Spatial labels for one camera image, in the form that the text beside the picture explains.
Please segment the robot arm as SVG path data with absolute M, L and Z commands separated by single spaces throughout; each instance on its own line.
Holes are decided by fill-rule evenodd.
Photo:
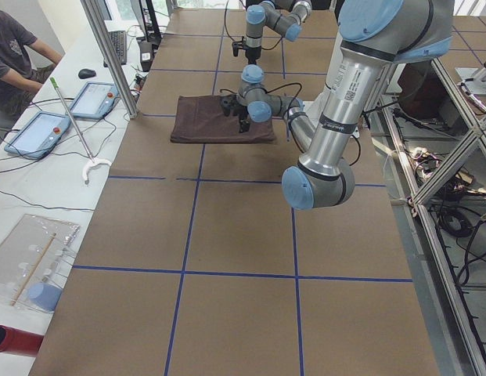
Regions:
M 453 8 L 451 1 L 346 1 L 338 17 L 341 60 L 317 121 L 298 99 L 267 91 L 259 66 L 243 68 L 238 92 L 221 98 L 222 111 L 245 127 L 274 116 L 286 122 L 302 150 L 282 177 L 291 207 L 332 207 L 352 195 L 355 177 L 343 153 L 376 79 L 386 65 L 443 56 L 451 45 Z
M 280 38 L 294 42 L 302 30 L 302 23 L 311 15 L 311 1 L 261 1 L 249 5 L 246 14 L 246 35 L 232 42 L 234 57 L 243 50 L 248 64 L 261 58 L 264 28 L 268 27 Z

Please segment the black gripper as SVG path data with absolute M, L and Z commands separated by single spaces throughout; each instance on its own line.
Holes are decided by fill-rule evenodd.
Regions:
M 261 43 L 262 36 L 258 38 L 242 37 L 240 41 L 232 42 L 232 54 L 237 57 L 239 51 L 243 50 L 247 63 L 257 65 L 257 61 L 261 58 Z
M 239 103 L 236 94 L 222 96 L 220 98 L 220 105 L 222 112 L 226 117 L 238 117 L 239 133 L 248 132 L 250 130 L 247 107 Z

